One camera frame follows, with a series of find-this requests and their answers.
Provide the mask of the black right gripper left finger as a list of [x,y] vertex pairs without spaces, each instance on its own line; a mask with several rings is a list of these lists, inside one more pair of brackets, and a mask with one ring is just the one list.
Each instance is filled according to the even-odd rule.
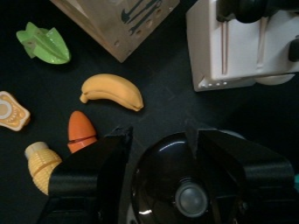
[[117,128],[57,165],[35,224],[117,224],[132,138]]

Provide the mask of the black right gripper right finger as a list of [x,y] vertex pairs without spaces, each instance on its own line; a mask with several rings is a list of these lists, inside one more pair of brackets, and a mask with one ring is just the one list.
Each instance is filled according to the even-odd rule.
[[225,224],[299,224],[293,167],[280,154],[216,129],[186,130],[200,165],[214,164],[234,186]]

